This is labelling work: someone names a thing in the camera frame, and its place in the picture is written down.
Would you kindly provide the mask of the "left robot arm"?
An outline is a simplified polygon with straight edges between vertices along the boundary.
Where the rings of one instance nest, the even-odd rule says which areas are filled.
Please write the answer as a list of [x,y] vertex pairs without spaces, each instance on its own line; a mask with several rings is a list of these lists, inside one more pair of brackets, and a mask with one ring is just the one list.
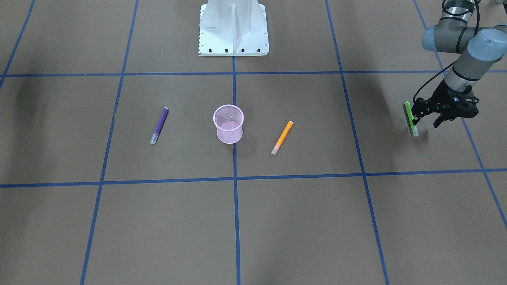
[[506,25],[480,27],[478,0],[444,0],[438,23],[424,31],[425,50],[458,54],[458,59],[443,69],[444,79],[429,99],[414,95],[413,104],[404,105],[411,130],[430,114],[438,117],[433,126],[456,118],[478,115],[478,98],[473,88],[487,71],[506,54]]

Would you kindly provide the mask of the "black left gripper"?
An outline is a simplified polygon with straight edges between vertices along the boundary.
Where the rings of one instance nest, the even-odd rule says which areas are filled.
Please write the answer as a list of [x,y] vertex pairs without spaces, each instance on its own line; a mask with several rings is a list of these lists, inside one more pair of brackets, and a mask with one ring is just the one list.
[[416,126],[425,116],[437,112],[440,115],[433,121],[433,127],[438,128],[445,121],[460,118],[473,118],[479,114],[478,98],[472,92],[470,84],[465,85],[464,91],[456,91],[442,81],[433,95],[428,99],[416,99],[411,108],[412,125]]

